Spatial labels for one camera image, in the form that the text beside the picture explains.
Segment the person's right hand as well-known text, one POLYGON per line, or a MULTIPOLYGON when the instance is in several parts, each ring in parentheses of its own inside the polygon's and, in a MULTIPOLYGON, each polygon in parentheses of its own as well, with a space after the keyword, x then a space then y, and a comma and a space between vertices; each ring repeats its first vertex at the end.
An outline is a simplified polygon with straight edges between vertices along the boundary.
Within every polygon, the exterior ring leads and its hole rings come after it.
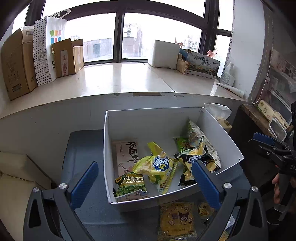
POLYGON ((272 180, 272 184, 274 185, 274 196, 273 196, 273 201, 275 204, 280 203, 280 174, 277 173, 276 176, 272 180))

